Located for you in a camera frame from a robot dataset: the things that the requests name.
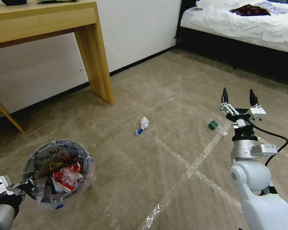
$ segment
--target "dark red cloth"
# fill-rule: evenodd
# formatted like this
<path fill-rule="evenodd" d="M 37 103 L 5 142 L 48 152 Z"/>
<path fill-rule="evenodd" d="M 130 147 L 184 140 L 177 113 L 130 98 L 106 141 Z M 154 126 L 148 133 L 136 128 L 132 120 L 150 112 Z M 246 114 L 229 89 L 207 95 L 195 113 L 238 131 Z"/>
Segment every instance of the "dark red cloth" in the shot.
<path fill-rule="evenodd" d="M 236 13 L 240 16 L 263 16 L 263 15 L 270 15 L 270 13 L 259 6 L 252 6 L 250 4 L 241 6 L 237 9 L 230 10 L 232 13 Z"/>

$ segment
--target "black bowl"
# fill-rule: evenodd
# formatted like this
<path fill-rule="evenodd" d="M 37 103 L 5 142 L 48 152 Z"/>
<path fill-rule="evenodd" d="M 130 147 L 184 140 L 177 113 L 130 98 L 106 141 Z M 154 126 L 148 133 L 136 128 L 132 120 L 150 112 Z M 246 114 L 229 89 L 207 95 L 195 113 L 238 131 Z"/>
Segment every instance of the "black bowl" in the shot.
<path fill-rule="evenodd" d="M 27 0 L 1 0 L 5 5 L 23 5 Z"/>

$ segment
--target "table leg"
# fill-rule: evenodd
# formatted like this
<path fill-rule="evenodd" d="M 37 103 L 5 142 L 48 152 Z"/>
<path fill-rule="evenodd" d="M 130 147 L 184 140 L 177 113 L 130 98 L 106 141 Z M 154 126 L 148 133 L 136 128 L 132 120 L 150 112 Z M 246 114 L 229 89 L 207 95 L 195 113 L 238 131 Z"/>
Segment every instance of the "table leg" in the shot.
<path fill-rule="evenodd" d="M 75 37 L 91 89 L 111 105 L 114 105 L 99 20 L 96 24 L 76 28 Z"/>
<path fill-rule="evenodd" d="M 19 129 L 19 131 L 21 131 L 22 133 L 25 132 L 25 131 L 23 131 L 23 129 L 20 127 L 20 125 L 11 117 L 9 112 L 1 104 L 0 104 L 0 112 L 3 113 L 16 126 L 16 128 Z"/>

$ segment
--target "object on table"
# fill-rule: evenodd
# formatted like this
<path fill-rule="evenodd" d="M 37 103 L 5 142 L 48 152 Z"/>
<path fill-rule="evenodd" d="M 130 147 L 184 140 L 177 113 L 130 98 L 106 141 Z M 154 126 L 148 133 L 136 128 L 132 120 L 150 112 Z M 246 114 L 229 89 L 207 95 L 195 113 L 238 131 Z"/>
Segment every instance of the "object on table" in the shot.
<path fill-rule="evenodd" d="M 219 126 L 218 123 L 216 123 L 214 120 L 210 120 L 210 122 L 208 123 L 208 127 L 211 130 L 216 131 L 217 133 L 221 134 L 222 136 L 226 136 L 227 132 L 224 132 L 221 128 L 221 126 Z"/>
<path fill-rule="evenodd" d="M 140 121 L 140 124 L 141 124 L 141 128 L 140 129 L 137 129 L 135 131 L 135 134 L 138 136 L 140 135 L 142 132 L 144 132 L 144 130 L 146 128 L 148 128 L 148 124 L 149 124 L 149 120 L 146 118 L 146 117 L 143 117 Z"/>
<path fill-rule="evenodd" d="M 7 5 L 24 5 L 27 3 L 27 0 L 2 0 L 2 2 Z"/>
<path fill-rule="evenodd" d="M 264 16 L 271 15 L 266 9 L 259 6 L 252 6 L 250 4 L 241 6 L 237 9 L 230 10 L 231 13 L 236 13 L 240 16 Z"/>
<path fill-rule="evenodd" d="M 37 0 L 40 3 L 62 3 L 62 2 L 76 2 L 77 0 Z"/>

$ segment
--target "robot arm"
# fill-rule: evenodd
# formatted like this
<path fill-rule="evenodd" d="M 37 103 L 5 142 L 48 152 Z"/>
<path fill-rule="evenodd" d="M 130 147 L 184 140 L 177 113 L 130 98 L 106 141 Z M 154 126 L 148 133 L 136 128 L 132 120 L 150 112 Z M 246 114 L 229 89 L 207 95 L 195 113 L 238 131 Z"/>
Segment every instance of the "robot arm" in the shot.
<path fill-rule="evenodd" d="M 7 175 L 0 176 L 0 230 L 11 228 L 25 194 L 33 189 L 31 179 L 13 185 Z"/>
<path fill-rule="evenodd" d="M 269 169 L 257 161 L 263 155 L 277 154 L 275 145 L 258 144 L 252 122 L 259 122 L 266 112 L 253 90 L 250 109 L 235 109 L 223 90 L 220 109 L 235 129 L 231 152 L 230 176 L 242 199 L 242 211 L 250 230 L 288 230 L 288 203 L 277 193 Z"/>

